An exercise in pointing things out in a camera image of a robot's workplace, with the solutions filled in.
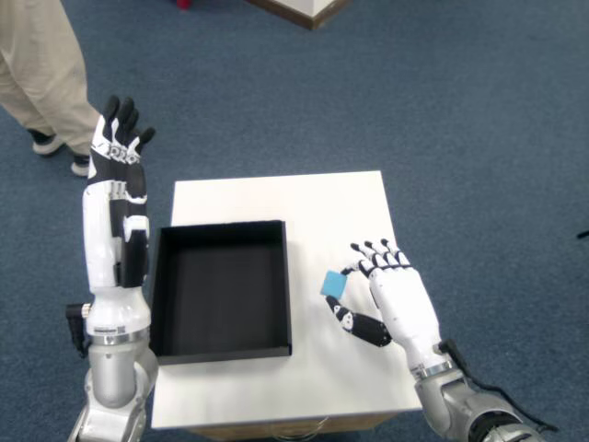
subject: black box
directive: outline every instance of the black box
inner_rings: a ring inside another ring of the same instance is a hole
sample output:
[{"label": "black box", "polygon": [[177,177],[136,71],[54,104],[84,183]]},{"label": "black box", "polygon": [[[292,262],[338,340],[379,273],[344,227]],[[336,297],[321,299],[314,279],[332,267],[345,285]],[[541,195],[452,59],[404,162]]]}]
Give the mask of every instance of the black box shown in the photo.
[{"label": "black box", "polygon": [[283,221],[164,227],[152,281],[160,364],[292,353]]}]

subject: wooden furniture base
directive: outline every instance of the wooden furniture base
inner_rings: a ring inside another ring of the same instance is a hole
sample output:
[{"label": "wooden furniture base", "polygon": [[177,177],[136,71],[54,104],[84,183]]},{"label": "wooden furniture base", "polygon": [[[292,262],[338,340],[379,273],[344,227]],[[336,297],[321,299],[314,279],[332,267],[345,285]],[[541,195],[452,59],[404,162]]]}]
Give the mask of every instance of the wooden furniture base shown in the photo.
[{"label": "wooden furniture base", "polygon": [[295,23],[296,25],[302,26],[310,30],[317,29],[329,18],[336,15],[344,6],[350,3],[350,0],[335,0],[333,3],[328,5],[325,9],[319,12],[316,16],[310,17],[299,11],[296,11],[288,6],[281,3],[274,2],[273,0],[247,0],[252,5],[259,6],[266,9],[272,14],[286,18],[288,21]]},{"label": "wooden furniture base", "polygon": [[218,441],[311,436],[318,433],[368,430],[395,416],[395,413],[368,414],[291,422],[192,428],[190,431]]}]

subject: white robot forearm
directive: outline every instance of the white robot forearm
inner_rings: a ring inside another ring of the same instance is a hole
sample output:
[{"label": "white robot forearm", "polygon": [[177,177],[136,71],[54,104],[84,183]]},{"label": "white robot forearm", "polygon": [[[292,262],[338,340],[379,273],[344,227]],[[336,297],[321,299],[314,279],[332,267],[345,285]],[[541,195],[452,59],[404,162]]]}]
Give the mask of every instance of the white robot forearm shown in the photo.
[{"label": "white robot forearm", "polygon": [[87,405],[71,442],[139,440],[145,400],[156,382],[157,361],[148,348],[151,315],[142,290],[149,221],[139,164],[141,148],[154,131],[138,134],[137,118],[132,100],[120,105],[112,97],[92,142],[83,207],[88,282],[95,299],[84,308],[91,342]]},{"label": "white robot forearm", "polygon": [[352,244],[352,248],[364,258],[341,273],[360,271],[368,278],[383,321],[365,319],[335,297],[328,297],[328,304],[347,332],[378,346],[392,339],[403,347],[423,412],[435,433],[459,442],[544,442],[514,409],[546,429],[558,430],[522,411],[501,389],[485,386],[469,374],[454,343],[441,342],[422,279],[400,250],[385,239],[380,245],[365,242],[363,246]]}]

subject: white table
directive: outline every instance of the white table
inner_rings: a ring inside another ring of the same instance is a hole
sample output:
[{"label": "white table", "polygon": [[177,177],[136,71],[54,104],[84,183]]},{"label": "white table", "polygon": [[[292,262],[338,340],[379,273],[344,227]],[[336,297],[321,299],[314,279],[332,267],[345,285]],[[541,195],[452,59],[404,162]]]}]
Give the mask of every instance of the white table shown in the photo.
[{"label": "white table", "polygon": [[[343,331],[319,294],[327,270],[359,255],[351,242],[394,240],[379,171],[178,181],[172,226],[286,222],[293,354],[161,366],[152,427],[224,425],[398,413],[421,408],[405,355]],[[342,304],[378,317],[367,281]]]}]

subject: red object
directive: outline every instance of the red object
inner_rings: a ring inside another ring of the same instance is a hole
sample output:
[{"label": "red object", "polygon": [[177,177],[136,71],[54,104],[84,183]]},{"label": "red object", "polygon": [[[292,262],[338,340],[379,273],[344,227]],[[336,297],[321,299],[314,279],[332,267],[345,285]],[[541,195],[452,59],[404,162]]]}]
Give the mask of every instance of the red object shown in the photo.
[{"label": "red object", "polygon": [[192,0],[176,0],[176,5],[178,5],[180,9],[188,9],[191,7],[191,3]]}]

